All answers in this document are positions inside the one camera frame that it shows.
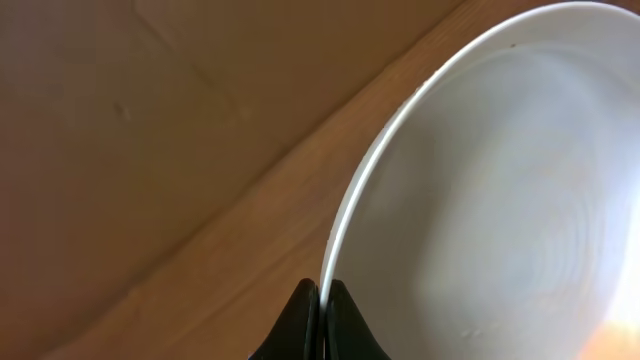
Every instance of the wood grain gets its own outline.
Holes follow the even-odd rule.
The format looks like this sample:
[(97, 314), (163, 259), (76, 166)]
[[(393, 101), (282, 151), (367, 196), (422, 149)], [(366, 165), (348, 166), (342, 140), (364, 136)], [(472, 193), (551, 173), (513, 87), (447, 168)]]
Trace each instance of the wood grain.
[(266, 335), (298, 277), (317, 278), (353, 171), (394, 111), (470, 40), (545, 3), (463, 3), (171, 261), (45, 359), (244, 359)]

